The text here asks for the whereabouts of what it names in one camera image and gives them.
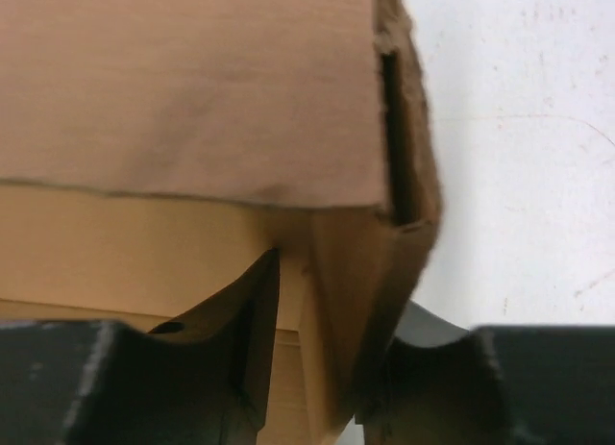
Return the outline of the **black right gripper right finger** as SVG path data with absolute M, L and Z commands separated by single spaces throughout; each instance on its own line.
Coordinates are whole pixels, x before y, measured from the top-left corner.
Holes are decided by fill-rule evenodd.
M 465 330 L 409 304 L 355 419 L 368 444 L 610 444 L 614 330 Z

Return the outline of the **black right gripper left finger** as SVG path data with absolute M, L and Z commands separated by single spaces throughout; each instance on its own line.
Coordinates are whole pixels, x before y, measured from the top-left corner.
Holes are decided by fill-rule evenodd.
M 280 291 L 269 250 L 149 332 L 113 319 L 1 324 L 5 444 L 253 444 L 266 421 Z

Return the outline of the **brown cardboard box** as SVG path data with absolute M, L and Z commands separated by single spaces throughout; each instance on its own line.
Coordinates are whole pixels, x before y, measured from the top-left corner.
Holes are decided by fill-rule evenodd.
M 1 313 L 143 326 L 282 254 L 262 444 L 332 444 L 435 243 L 403 0 L 1 0 Z

